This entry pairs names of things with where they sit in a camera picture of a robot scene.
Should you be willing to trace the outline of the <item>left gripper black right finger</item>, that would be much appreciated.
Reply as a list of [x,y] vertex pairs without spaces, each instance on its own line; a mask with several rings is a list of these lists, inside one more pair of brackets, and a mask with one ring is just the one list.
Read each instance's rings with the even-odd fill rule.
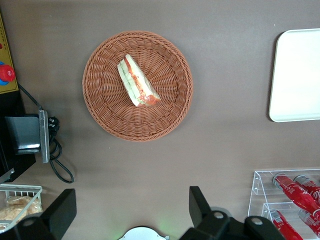
[[225,210],[212,210],[198,186],[189,188],[189,214],[193,227],[181,240],[283,240],[274,224],[262,216],[239,222]]

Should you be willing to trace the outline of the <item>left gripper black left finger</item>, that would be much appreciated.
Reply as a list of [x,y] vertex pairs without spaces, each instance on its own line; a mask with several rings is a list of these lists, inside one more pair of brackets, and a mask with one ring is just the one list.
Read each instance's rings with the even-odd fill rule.
[[76,190],[65,189],[39,216],[22,219],[2,240],[61,240],[77,215]]

